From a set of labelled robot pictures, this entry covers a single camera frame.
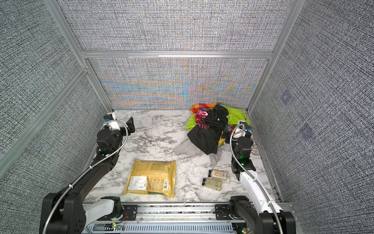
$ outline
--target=marble countertop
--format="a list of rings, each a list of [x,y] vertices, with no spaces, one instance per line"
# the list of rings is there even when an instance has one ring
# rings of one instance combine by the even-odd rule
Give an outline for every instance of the marble countertop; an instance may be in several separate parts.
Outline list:
[[[106,174],[87,195],[85,201],[97,201],[104,196],[120,197],[121,201],[227,201],[234,195],[246,195],[244,187],[231,172],[231,153],[224,144],[221,161],[213,168],[206,154],[176,155],[174,148],[187,137],[185,125],[191,116],[189,110],[132,110],[115,111],[117,119],[126,122],[134,118],[136,132],[122,148],[116,166]],[[134,159],[177,161],[174,198],[164,195],[123,195]],[[256,143],[252,146],[251,160],[259,179],[272,195],[269,180],[262,164]],[[209,169],[227,172],[227,181],[221,191],[202,186]]]

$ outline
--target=pile of clothes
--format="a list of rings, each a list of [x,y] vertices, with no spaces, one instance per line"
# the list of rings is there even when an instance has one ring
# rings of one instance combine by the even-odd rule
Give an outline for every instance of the pile of clothes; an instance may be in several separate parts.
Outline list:
[[[186,124],[186,129],[190,130],[188,139],[174,151],[177,155],[204,152],[209,155],[213,166],[221,159],[222,152],[218,146],[228,125],[230,128],[230,125],[236,125],[240,121],[250,123],[244,111],[219,103],[197,104],[190,110],[193,115]]]

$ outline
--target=plastic bag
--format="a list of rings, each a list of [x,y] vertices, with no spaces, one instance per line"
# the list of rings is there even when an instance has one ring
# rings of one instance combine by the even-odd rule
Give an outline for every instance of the plastic bag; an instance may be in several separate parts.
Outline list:
[[[142,161],[134,159],[123,194],[163,194],[174,198],[176,161]]]

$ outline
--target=green cloth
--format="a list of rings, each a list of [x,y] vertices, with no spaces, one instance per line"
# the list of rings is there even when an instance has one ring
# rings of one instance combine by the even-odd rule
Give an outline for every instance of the green cloth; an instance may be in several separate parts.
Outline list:
[[[227,116],[227,119],[229,120],[228,125],[238,124],[239,120],[242,120],[242,121],[244,120],[245,122],[247,122],[248,125],[251,124],[251,121],[247,118],[246,114],[241,109],[232,108],[227,105],[221,105],[221,106],[226,108],[227,111],[229,112],[229,115]],[[197,123],[195,121],[195,114],[193,114],[191,118],[187,121],[186,129],[191,130],[196,125]]]

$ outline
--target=textured gray wall panel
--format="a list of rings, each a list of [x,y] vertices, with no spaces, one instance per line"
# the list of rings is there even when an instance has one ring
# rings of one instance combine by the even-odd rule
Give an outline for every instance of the textured gray wall panel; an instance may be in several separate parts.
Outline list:
[[[373,233],[374,5],[308,0],[252,112],[304,233]]]
[[[80,68],[42,0],[1,1],[0,157]]]
[[[39,232],[45,195],[79,176],[92,152],[105,110],[87,77],[72,90],[40,133],[0,179],[0,230]]]
[[[91,58],[114,109],[189,109],[221,102],[244,108],[266,59]]]
[[[83,50],[272,51],[292,0],[58,0]]]

